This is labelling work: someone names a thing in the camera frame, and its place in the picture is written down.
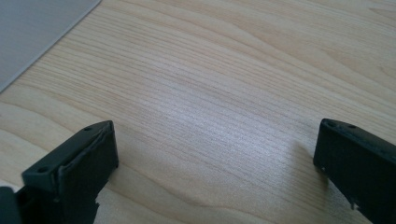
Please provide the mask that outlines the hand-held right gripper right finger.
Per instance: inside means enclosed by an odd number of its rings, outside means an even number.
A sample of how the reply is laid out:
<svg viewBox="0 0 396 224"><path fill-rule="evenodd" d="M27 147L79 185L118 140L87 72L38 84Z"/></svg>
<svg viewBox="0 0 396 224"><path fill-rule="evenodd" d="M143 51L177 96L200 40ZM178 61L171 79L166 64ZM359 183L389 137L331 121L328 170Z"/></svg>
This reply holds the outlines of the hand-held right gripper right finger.
<svg viewBox="0 0 396 224"><path fill-rule="evenodd" d="M396 146L334 119L319 125L314 165L373 224L396 224Z"/></svg>

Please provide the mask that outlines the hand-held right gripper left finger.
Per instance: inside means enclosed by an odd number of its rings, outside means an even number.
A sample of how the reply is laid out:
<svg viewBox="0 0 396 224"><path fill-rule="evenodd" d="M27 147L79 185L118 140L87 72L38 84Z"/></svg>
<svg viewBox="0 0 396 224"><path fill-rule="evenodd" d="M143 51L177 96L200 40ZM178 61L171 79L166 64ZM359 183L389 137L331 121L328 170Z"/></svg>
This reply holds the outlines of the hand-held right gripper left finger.
<svg viewBox="0 0 396 224"><path fill-rule="evenodd" d="M96 198L119 166L113 122L83 128L22 172L24 224L93 224Z"/></svg>

